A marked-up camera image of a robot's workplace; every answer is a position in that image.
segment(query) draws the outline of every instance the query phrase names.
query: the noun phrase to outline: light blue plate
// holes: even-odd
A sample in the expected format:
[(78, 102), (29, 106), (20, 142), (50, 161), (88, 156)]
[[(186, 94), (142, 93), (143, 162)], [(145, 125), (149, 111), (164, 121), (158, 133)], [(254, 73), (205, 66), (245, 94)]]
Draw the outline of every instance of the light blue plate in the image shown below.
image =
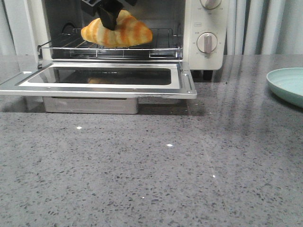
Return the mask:
[(266, 78), (273, 93), (303, 108), (303, 68), (274, 70)]

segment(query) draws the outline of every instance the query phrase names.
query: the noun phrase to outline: wire rack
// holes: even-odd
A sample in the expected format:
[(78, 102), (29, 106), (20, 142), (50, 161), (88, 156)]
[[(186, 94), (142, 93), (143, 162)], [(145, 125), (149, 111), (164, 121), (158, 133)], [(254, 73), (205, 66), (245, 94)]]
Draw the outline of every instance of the wire rack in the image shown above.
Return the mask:
[(179, 59), (182, 54), (180, 36), (172, 29), (151, 29), (153, 41), (148, 44), (127, 48), (106, 48), (85, 41), (81, 29), (71, 34), (60, 34), (51, 41), (38, 46), (39, 58), (43, 58), (43, 49), (51, 49), (53, 59)]

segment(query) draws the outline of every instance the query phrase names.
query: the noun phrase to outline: toaster oven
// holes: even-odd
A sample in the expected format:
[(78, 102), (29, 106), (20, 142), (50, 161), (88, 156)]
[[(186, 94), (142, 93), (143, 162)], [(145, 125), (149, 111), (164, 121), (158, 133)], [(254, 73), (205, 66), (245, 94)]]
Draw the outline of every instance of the toaster oven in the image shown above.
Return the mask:
[(127, 48), (82, 39), (94, 17), (81, 0), (24, 2), (37, 69), (1, 84), (0, 94), (41, 96), (47, 112), (135, 114), (139, 97), (194, 99), (191, 72), (222, 66), (228, 0), (120, 0), (153, 33), (151, 43)]

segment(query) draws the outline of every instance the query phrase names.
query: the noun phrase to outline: croissant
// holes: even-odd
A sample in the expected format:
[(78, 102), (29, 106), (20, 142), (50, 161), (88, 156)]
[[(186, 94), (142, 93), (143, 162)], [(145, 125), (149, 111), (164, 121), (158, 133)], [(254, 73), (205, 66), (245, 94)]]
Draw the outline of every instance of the croissant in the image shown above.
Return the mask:
[(89, 84), (112, 84), (112, 82), (107, 79), (97, 78), (97, 77), (88, 78), (87, 83), (89, 83)]
[(152, 31), (128, 11), (121, 10), (116, 21), (116, 28), (112, 31), (103, 27), (100, 18), (94, 19), (82, 28), (82, 38), (107, 48), (129, 47), (152, 41)]

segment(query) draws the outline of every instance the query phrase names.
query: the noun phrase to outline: white knob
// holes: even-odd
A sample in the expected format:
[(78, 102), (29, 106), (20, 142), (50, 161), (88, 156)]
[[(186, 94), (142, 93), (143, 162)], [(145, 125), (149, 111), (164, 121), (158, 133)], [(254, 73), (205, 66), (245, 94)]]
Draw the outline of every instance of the white knob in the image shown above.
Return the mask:
[(206, 9), (214, 9), (221, 3), (221, 0), (200, 0), (200, 2)]
[(217, 47), (218, 39), (210, 32), (200, 35), (197, 41), (198, 49), (203, 53), (211, 53)]

